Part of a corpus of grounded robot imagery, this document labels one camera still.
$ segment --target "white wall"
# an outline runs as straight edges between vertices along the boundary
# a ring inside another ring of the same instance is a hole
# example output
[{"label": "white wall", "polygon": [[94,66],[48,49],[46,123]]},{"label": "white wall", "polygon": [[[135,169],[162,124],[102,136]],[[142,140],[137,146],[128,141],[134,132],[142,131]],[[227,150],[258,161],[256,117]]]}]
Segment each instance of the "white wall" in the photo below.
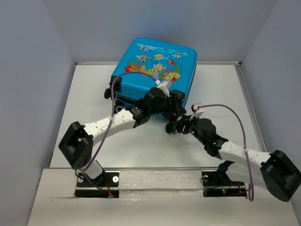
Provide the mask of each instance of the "white wall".
[{"label": "white wall", "polygon": [[74,63],[41,0],[1,0],[0,33],[0,225],[25,226]]},{"label": "white wall", "polygon": [[277,0],[43,0],[75,62],[119,61],[133,39],[242,61]]},{"label": "white wall", "polygon": [[[301,1],[279,0],[243,63],[268,151],[301,169]],[[301,222],[301,188],[292,198]]]}]

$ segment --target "metal edge strip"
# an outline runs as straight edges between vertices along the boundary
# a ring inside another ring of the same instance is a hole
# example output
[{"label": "metal edge strip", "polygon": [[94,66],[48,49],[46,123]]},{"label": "metal edge strip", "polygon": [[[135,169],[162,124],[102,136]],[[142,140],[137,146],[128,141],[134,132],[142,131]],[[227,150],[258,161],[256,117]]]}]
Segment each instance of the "metal edge strip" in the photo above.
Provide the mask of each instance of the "metal edge strip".
[{"label": "metal edge strip", "polygon": [[[78,62],[76,65],[117,65],[119,62]],[[238,61],[197,61],[197,65],[234,65],[239,66]]]},{"label": "metal edge strip", "polygon": [[[49,168],[49,169],[67,169],[71,170],[71,168]],[[104,170],[107,171],[122,171],[122,170],[217,170],[217,167],[137,167],[137,168],[126,168],[126,167],[103,167]]]},{"label": "metal edge strip", "polygon": [[263,138],[260,126],[259,126],[259,122],[258,122],[257,117],[256,117],[256,113],[255,113],[255,110],[254,110],[254,107],[253,107],[253,104],[252,104],[252,101],[251,101],[251,98],[250,98],[250,94],[249,94],[247,86],[246,86],[246,81],[243,77],[241,67],[236,66],[235,69],[236,69],[236,72],[237,72],[237,75],[238,75],[238,80],[240,82],[241,89],[243,91],[243,94],[244,94],[244,97],[245,97],[245,100],[246,100],[246,105],[247,105],[247,108],[249,110],[249,114],[251,116],[252,124],[255,127],[255,134],[256,134],[257,140],[261,144],[259,148],[261,149],[262,152],[267,152],[268,150],[267,150],[267,147],[266,147],[265,142],[264,142],[264,138]]}]

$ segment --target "cartoon fish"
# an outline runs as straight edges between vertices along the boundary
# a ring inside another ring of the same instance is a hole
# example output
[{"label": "cartoon fish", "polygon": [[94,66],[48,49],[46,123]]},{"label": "cartoon fish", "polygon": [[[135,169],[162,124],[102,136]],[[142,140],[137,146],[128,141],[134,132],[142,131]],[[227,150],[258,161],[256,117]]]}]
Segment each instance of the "cartoon fish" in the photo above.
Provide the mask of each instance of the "cartoon fish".
[{"label": "cartoon fish", "polygon": [[173,57],[175,57],[175,58],[180,58],[180,57],[181,57],[181,54],[180,54],[180,53],[175,53],[175,54],[173,54]]},{"label": "cartoon fish", "polygon": [[140,50],[142,49],[144,52],[148,52],[150,48],[148,46],[140,46]]},{"label": "cartoon fish", "polygon": [[165,68],[166,68],[166,67],[164,67],[161,63],[156,64],[156,65],[154,65],[154,67],[153,67],[154,70],[158,70],[158,71],[164,70]]},{"label": "cartoon fish", "polygon": [[155,59],[156,60],[169,60],[169,56],[165,57],[163,54],[158,53],[158,54],[155,55]]},{"label": "cartoon fish", "polygon": [[177,63],[175,63],[173,60],[169,60],[167,63],[168,63],[169,65],[177,65]]},{"label": "cartoon fish", "polygon": [[140,60],[140,61],[143,63],[143,62],[145,62],[146,60],[150,60],[151,57],[149,57],[149,55],[144,54],[144,55],[138,55],[138,56],[137,56],[137,59]]}]

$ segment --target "white table surface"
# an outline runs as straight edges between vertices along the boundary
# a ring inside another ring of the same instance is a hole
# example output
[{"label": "white table surface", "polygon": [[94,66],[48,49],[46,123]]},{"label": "white table surface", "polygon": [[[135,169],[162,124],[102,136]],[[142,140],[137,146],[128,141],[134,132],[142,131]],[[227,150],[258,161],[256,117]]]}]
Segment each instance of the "white table surface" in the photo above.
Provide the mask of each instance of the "white table surface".
[{"label": "white table surface", "polygon": [[298,226],[291,203],[259,187],[253,202],[204,198],[197,170],[125,170],[119,178],[118,199],[76,198],[73,170],[43,170],[28,226]]},{"label": "white table surface", "polygon": [[[62,123],[58,133],[51,168],[69,168],[58,149],[69,125],[94,122],[111,113],[111,101],[103,94],[116,65],[78,65],[74,73]],[[246,130],[248,148],[260,150],[246,101],[233,65],[198,65],[186,110],[193,103],[225,104],[240,116]],[[243,145],[242,133],[236,117],[225,108],[206,108],[202,117],[209,118],[217,133],[234,143]],[[190,135],[165,133],[166,122],[152,117],[135,129],[122,131],[106,139],[97,160],[103,167],[212,167],[222,161],[212,158],[203,146]]]}]

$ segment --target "purple cable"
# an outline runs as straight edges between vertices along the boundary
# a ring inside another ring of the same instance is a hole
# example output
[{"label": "purple cable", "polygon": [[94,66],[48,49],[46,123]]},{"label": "purple cable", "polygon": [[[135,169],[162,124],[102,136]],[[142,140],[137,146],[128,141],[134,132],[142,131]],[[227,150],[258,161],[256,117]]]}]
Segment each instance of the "purple cable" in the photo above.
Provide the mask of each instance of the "purple cable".
[{"label": "purple cable", "polygon": [[232,113],[236,116],[236,118],[239,121],[241,130],[243,132],[244,150],[245,150],[246,162],[247,162],[247,165],[248,165],[249,177],[250,177],[250,184],[249,184],[248,194],[249,194],[249,200],[252,202],[254,200],[254,183],[253,183],[253,176],[252,176],[252,170],[251,170],[251,163],[250,163],[250,159],[249,159],[249,154],[246,151],[246,134],[245,134],[245,129],[244,129],[243,123],[241,122],[241,120],[240,120],[239,116],[236,114],[236,112],[232,108],[230,108],[226,105],[221,105],[221,104],[202,105],[202,106],[198,106],[198,109],[203,108],[203,107],[214,107],[214,106],[220,106],[220,107],[225,107],[225,108],[229,109],[230,111],[232,111]]},{"label": "purple cable", "polygon": [[[125,74],[133,74],[133,73],[138,73],[138,74],[143,74],[143,75],[149,76],[149,77],[151,77],[154,81],[156,81],[155,78],[153,78],[151,75],[149,75],[149,74],[147,74],[147,73],[144,73],[144,72],[125,72],[125,73],[122,73],[122,74],[118,75],[118,76],[114,79],[114,81],[113,81],[113,83],[112,83],[112,86],[111,86],[111,97],[113,97],[113,98],[112,98],[112,112],[111,112],[111,118],[114,117],[114,106],[115,106],[115,102],[114,102],[114,101],[115,101],[115,99],[114,99],[114,85],[115,85],[115,82],[116,82],[116,80],[117,80],[119,77],[121,77],[122,75],[125,75]],[[107,128],[107,130],[105,131],[105,133],[104,133],[104,135],[103,135],[102,141],[100,142],[100,145],[98,146],[97,151],[95,152],[93,158],[90,160],[90,162],[89,162],[89,164],[86,166],[86,168],[85,168],[84,170],[82,170],[82,173],[85,173],[85,171],[91,166],[92,162],[96,159],[96,157],[97,157],[97,155],[98,155],[100,149],[101,149],[102,146],[103,146],[104,140],[107,138],[107,135],[108,135],[108,133],[109,133],[109,130],[110,130],[110,128],[111,128],[111,125],[112,125],[112,120],[110,120],[110,122],[109,122],[108,128]]]},{"label": "purple cable", "polygon": [[99,191],[102,191],[102,192],[105,192],[105,190],[101,189],[99,186],[95,185],[92,180],[90,180],[90,178],[85,174],[83,173],[85,179],[90,183],[90,185],[92,185],[93,187],[97,188]]}]

